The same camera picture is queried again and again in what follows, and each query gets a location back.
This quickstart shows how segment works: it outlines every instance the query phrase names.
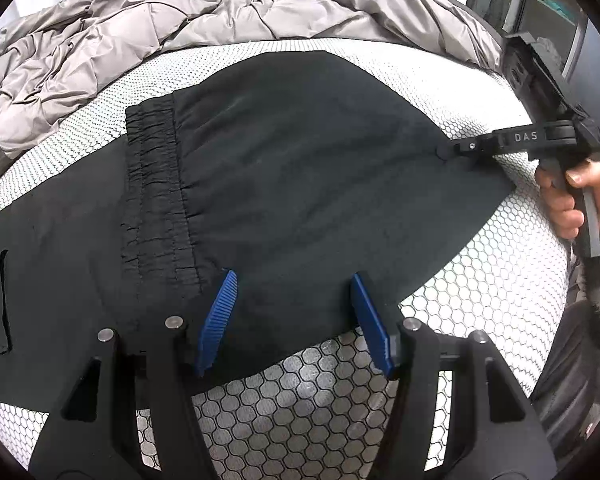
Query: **hexagon pattern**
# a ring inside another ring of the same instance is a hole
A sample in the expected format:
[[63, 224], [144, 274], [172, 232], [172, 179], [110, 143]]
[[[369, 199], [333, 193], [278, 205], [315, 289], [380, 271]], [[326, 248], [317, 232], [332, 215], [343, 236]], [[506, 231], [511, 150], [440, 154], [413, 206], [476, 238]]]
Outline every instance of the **hexagon pattern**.
[[[0, 179], [0, 209], [124, 134], [129, 105], [274, 50], [325, 50], [343, 57], [423, 110], [451, 138], [528, 123], [499, 76], [396, 44], [324, 39], [194, 48], [143, 63], [70, 115], [58, 133]], [[568, 254], [539, 206], [535, 166], [520, 154], [499, 161], [515, 192], [451, 262], [397, 308], [443, 333], [486, 330], [530, 393], [564, 306]], [[427, 468], [444, 457], [451, 384], [451, 373], [441, 373]], [[358, 329], [195, 396], [193, 403], [222, 480], [353, 480], [369, 472], [395, 388], [371, 363]], [[25, 466], [45, 420], [43, 413], [0, 403], [0, 439]], [[142, 459], [159, 467], [150, 413], [138, 412], [137, 424]]]

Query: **honeycomb pattern sheet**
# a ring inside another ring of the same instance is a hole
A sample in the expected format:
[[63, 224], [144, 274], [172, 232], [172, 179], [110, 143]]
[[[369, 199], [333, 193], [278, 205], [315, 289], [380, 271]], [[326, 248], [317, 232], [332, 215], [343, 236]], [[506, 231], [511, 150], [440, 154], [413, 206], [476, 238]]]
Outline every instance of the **honeycomb pattern sheet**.
[[[529, 122], [500, 76], [401, 45], [321, 39], [201, 47], [143, 63], [65, 119], [0, 179], [0, 210], [123, 135], [128, 106], [197, 84], [263, 52], [307, 50], [325, 50], [363, 68], [452, 139]], [[568, 251], [542, 211], [535, 164], [522, 154], [498, 161], [515, 192], [397, 308], [438, 332], [467, 336], [485, 330], [530, 394], [562, 315]], [[451, 384], [452, 374], [441, 372], [427, 468], [444, 458]], [[395, 389], [373, 366], [357, 329], [192, 402], [222, 480], [356, 480], [368, 475]], [[142, 459], [159, 468], [150, 413], [142, 410], [137, 417]], [[25, 467], [45, 420], [44, 413], [0, 403], [0, 439]]]

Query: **ribbed blue pad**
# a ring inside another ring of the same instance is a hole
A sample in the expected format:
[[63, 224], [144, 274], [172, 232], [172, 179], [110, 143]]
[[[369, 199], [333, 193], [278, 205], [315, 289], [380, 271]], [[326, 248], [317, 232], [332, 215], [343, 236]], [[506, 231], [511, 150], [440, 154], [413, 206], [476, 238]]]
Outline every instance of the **ribbed blue pad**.
[[354, 274], [351, 279], [350, 294], [371, 358], [385, 377], [389, 377], [394, 370], [389, 354], [389, 337], [358, 274]]
[[218, 347], [224, 335], [224, 329], [229, 321], [229, 316], [234, 309], [238, 297], [238, 276], [230, 270], [218, 291], [205, 324], [200, 331], [198, 339], [198, 357], [196, 359], [196, 372], [199, 377], [213, 365], [218, 354]]

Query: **finger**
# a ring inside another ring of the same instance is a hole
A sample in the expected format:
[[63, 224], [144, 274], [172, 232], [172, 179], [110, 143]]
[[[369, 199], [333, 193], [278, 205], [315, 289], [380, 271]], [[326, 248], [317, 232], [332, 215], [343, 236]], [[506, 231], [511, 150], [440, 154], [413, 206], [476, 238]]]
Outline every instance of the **finger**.
[[557, 227], [555, 232], [560, 238], [564, 238], [565, 240], [573, 240], [576, 236], [578, 236], [580, 230], [578, 228], [565, 229], [563, 227]]
[[542, 188], [551, 187], [553, 180], [548, 171], [543, 170], [540, 166], [536, 168], [536, 182]]
[[555, 187], [541, 187], [540, 195], [554, 211], [568, 211], [576, 207], [576, 201], [569, 193]]
[[572, 209], [570, 211], [549, 210], [549, 218], [557, 226], [564, 229], [576, 229], [584, 224], [584, 214], [582, 211]]
[[600, 216], [600, 162], [591, 162], [586, 160], [576, 168], [567, 171], [567, 180], [573, 187], [593, 188], [593, 195]]

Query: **metal bolt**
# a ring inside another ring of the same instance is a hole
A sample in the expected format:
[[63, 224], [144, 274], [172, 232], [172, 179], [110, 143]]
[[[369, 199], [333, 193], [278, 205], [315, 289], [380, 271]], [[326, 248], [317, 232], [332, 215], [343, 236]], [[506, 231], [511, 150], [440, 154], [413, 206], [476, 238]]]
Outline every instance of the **metal bolt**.
[[422, 322], [414, 317], [408, 317], [402, 322], [402, 326], [405, 327], [407, 330], [415, 332], [416, 330], [420, 329], [420, 327], [422, 326]]
[[167, 328], [180, 328], [184, 320], [180, 316], [169, 316], [164, 320], [164, 325]]
[[111, 341], [113, 339], [113, 330], [110, 328], [103, 328], [98, 332], [98, 341], [102, 341], [106, 343], [107, 341]]
[[489, 340], [489, 336], [486, 334], [486, 332], [483, 332], [482, 330], [477, 330], [476, 332], [474, 332], [474, 339], [478, 343], [483, 345]]

